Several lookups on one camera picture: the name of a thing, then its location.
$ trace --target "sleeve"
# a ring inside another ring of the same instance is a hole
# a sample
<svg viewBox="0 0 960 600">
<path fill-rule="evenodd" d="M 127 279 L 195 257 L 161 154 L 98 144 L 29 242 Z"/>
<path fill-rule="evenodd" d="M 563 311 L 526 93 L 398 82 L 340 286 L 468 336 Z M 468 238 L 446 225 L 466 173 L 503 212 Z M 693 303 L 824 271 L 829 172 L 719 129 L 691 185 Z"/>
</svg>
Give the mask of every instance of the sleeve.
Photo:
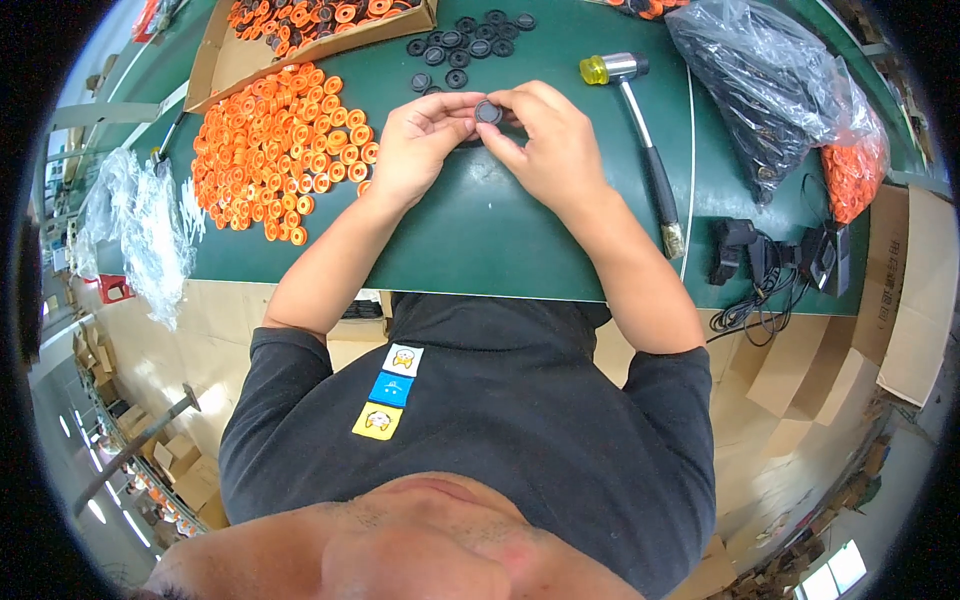
<svg viewBox="0 0 960 600">
<path fill-rule="evenodd" d="M 710 357 L 700 347 L 681 354 L 638 352 L 623 391 L 659 436 L 659 446 L 676 457 L 677 490 L 692 509 L 687 532 L 699 538 L 699 561 L 716 525 L 713 427 L 710 424 Z"/>
<path fill-rule="evenodd" d="M 326 347 L 299 329 L 255 329 L 250 362 L 240 399 L 220 441 L 224 494 L 297 403 L 333 374 Z"/>
</svg>

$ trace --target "black round cap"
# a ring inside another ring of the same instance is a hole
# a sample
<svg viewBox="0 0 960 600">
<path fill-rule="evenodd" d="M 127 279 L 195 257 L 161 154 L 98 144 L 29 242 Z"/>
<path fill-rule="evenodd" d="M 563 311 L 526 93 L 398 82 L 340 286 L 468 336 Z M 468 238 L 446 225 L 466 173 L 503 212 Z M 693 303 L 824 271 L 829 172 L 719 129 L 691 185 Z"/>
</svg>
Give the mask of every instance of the black round cap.
<svg viewBox="0 0 960 600">
<path fill-rule="evenodd" d="M 423 39 L 411 39 L 407 44 L 407 54 L 412 57 L 421 57 L 426 52 L 426 41 Z"/>
<path fill-rule="evenodd" d="M 433 78 L 429 73 L 418 73 L 410 80 L 410 89 L 414 91 L 424 91 L 433 83 Z"/>
<path fill-rule="evenodd" d="M 490 23 L 484 23 L 477 27 L 474 35 L 477 36 L 477 39 L 494 40 L 496 39 L 496 28 Z"/>
<path fill-rule="evenodd" d="M 503 120 L 503 108 L 489 100 L 481 100 L 476 108 L 473 109 L 473 118 L 476 119 L 478 123 L 496 125 Z"/>
<path fill-rule="evenodd" d="M 504 11 L 487 11 L 487 13 L 483 15 L 483 20 L 491 25 L 499 25 L 500 23 L 507 22 L 507 14 Z"/>
<path fill-rule="evenodd" d="M 496 26 L 496 34 L 504 39 L 517 39 L 520 37 L 520 29 L 513 23 L 502 23 Z"/>
<path fill-rule="evenodd" d="M 450 66 L 456 69 L 462 69 L 468 64 L 470 64 L 470 55 L 466 50 L 454 50 L 450 53 L 449 58 L 447 59 L 450 62 Z"/>
<path fill-rule="evenodd" d="M 528 12 L 521 12 L 514 20 L 516 27 L 522 32 L 532 32 L 537 29 L 537 19 Z"/>
<path fill-rule="evenodd" d="M 460 32 L 445 32 L 440 38 L 440 43 L 444 48 L 456 48 L 463 38 L 464 35 Z"/>
<path fill-rule="evenodd" d="M 430 46 L 423 52 L 423 59 L 430 66 L 437 66 L 446 60 L 446 50 L 438 46 Z"/>
<path fill-rule="evenodd" d="M 514 54 L 514 43 L 509 39 L 497 39 L 493 42 L 493 53 L 506 59 Z"/>
<path fill-rule="evenodd" d="M 467 84 L 467 73 L 461 69 L 450 69 L 447 71 L 444 81 L 450 86 L 450 89 L 460 89 Z"/>
<path fill-rule="evenodd" d="M 461 34 L 472 34 L 477 30 L 477 20 L 472 16 L 462 16 L 457 19 L 457 24 L 454 27 Z"/>
<path fill-rule="evenodd" d="M 475 59 L 485 59 L 492 52 L 493 46 L 485 39 L 475 39 L 470 43 L 468 50 Z"/>
</svg>

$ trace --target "window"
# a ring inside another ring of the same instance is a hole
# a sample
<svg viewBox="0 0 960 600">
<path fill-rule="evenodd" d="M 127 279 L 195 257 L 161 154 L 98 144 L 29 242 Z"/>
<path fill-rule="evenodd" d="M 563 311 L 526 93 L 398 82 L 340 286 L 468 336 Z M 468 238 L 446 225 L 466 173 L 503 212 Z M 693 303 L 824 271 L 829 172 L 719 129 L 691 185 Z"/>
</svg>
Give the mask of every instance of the window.
<svg viewBox="0 0 960 600">
<path fill-rule="evenodd" d="M 806 578 L 797 588 L 797 597 L 801 600 L 836 600 L 866 574 L 867 567 L 860 558 L 860 551 L 850 540 L 827 564 Z"/>
</svg>

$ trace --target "black rubber grip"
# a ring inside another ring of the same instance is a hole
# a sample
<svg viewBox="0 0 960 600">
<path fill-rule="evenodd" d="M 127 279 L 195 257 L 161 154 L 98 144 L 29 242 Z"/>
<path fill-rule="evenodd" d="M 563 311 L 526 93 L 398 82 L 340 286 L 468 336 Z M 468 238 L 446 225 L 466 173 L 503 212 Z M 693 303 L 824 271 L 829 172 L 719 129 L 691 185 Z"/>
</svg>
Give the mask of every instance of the black rubber grip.
<svg viewBox="0 0 960 600">
<path fill-rule="evenodd" d="M 669 225 L 677 223 L 677 201 L 673 198 L 673 188 L 670 187 L 670 180 L 666 178 L 666 170 L 663 168 L 663 161 L 660 160 L 660 153 L 657 147 L 644 148 L 647 155 L 647 173 L 649 174 L 650 192 L 653 194 L 654 204 L 660 214 L 660 224 Z"/>
</svg>

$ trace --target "printed patch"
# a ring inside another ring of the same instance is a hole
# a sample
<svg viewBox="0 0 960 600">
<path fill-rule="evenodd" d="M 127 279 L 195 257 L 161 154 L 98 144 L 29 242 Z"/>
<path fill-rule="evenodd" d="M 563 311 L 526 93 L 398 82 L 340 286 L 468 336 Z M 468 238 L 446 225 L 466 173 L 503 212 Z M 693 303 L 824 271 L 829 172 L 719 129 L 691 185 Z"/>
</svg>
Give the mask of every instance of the printed patch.
<svg viewBox="0 0 960 600">
<path fill-rule="evenodd" d="M 365 438 L 387 441 L 394 436 L 402 415 L 403 409 L 367 402 L 353 425 L 353 433 Z"/>
<path fill-rule="evenodd" d="M 388 372 L 381 372 L 377 376 L 369 398 L 403 408 L 407 405 L 407 395 L 413 387 L 414 380 L 409 377 L 400 377 Z"/>
<path fill-rule="evenodd" d="M 383 361 L 383 370 L 395 372 L 404 377 L 416 377 L 422 356 L 423 348 L 393 344 L 387 352 L 387 360 Z"/>
</svg>

